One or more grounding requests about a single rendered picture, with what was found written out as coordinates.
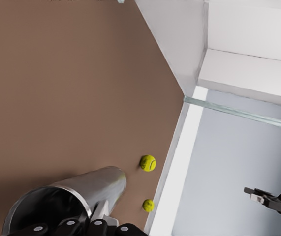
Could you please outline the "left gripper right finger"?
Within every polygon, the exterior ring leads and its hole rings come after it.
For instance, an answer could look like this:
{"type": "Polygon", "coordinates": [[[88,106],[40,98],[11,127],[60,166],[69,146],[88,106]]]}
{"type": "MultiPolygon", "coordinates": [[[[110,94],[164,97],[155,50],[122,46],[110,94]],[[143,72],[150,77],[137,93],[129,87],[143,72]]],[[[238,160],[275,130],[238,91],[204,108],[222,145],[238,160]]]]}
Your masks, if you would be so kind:
{"type": "Polygon", "coordinates": [[[109,215],[107,200],[99,202],[90,217],[88,236],[149,236],[131,223],[119,224],[116,218],[109,215]]]}

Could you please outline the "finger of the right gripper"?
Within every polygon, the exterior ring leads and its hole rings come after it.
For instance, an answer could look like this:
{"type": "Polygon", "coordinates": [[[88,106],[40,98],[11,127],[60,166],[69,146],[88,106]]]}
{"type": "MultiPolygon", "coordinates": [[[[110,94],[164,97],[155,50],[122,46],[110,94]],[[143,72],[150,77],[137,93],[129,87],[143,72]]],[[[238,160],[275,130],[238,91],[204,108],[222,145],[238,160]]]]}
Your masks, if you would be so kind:
{"type": "Polygon", "coordinates": [[[263,197],[263,198],[275,198],[275,195],[273,195],[272,193],[266,192],[264,190],[261,189],[251,189],[248,187],[244,188],[244,193],[249,194],[250,196],[259,196],[259,197],[263,197]]]}
{"type": "Polygon", "coordinates": [[[257,194],[250,194],[250,199],[254,202],[260,203],[264,205],[265,207],[268,207],[269,199],[267,195],[257,195],[257,194]]]}

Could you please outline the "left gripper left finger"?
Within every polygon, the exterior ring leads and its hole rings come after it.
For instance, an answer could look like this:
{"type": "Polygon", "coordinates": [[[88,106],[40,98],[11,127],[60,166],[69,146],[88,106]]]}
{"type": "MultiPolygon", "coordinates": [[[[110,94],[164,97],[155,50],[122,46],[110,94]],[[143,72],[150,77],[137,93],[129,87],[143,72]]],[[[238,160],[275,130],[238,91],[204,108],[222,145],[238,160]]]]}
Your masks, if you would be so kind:
{"type": "Polygon", "coordinates": [[[89,224],[89,217],[84,213],[63,219],[56,227],[46,223],[36,223],[16,230],[9,236],[83,236],[89,224]]]}

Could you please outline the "silver tennis ball tube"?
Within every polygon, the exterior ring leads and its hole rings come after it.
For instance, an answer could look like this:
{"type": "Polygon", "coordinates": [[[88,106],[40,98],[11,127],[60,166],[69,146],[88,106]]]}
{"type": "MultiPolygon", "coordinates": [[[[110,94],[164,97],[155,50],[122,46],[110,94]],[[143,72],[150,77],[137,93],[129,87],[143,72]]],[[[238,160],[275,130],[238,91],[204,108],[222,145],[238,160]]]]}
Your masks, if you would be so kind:
{"type": "Polygon", "coordinates": [[[11,207],[2,234],[35,223],[46,223],[53,230],[62,220],[81,214],[90,219],[98,203],[105,200],[112,211],[125,188],[125,173],[113,166],[35,188],[11,207]]]}

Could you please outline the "yellow tennis ball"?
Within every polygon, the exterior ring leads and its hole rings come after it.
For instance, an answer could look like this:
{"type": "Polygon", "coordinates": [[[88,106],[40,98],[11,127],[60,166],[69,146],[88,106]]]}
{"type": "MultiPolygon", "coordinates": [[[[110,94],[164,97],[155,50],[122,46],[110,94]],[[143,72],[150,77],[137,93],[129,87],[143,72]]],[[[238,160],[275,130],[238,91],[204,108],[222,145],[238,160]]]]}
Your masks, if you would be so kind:
{"type": "Polygon", "coordinates": [[[144,155],[140,159],[139,166],[145,172],[151,172],[156,167],[156,159],[152,155],[144,155]]]}
{"type": "Polygon", "coordinates": [[[142,209],[145,212],[152,212],[155,208],[155,204],[154,201],[152,199],[146,199],[143,203],[142,203],[142,209]]]}

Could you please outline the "silver frame post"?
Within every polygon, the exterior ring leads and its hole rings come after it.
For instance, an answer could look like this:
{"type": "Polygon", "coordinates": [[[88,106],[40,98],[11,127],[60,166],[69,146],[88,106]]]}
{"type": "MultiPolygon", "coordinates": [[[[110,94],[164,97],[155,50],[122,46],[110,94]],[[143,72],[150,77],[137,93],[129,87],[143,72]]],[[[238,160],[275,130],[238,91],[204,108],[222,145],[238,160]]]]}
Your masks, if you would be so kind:
{"type": "Polygon", "coordinates": [[[234,108],[231,108],[228,106],[223,106],[223,105],[219,105],[216,103],[211,103],[208,101],[191,98],[188,96],[184,96],[183,101],[186,103],[189,103],[189,104],[203,107],[203,108],[211,109],[214,111],[218,111],[218,112],[222,112],[222,113],[226,113],[226,114],[230,114],[230,115],[234,115],[234,116],[238,116],[238,117],[242,117],[242,118],[247,118],[250,120],[266,123],[266,124],[281,128],[281,119],[258,115],[258,114],[234,109],[234,108]]]}

